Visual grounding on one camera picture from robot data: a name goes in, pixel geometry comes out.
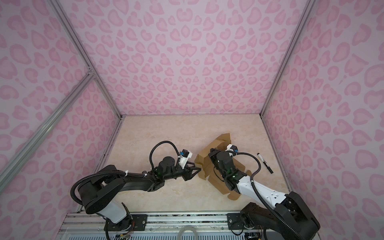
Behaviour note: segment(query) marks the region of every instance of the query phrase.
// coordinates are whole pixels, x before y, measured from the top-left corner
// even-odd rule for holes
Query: pink leopard print wallpaper
[[[44,0],[0,3],[0,172],[86,73]]]
[[[0,195],[0,239],[54,239],[77,207],[71,186],[93,173],[116,121],[91,82]]]
[[[320,1],[266,122],[322,240],[384,238],[383,1]]]
[[[62,0],[123,114],[259,113],[306,0]]]

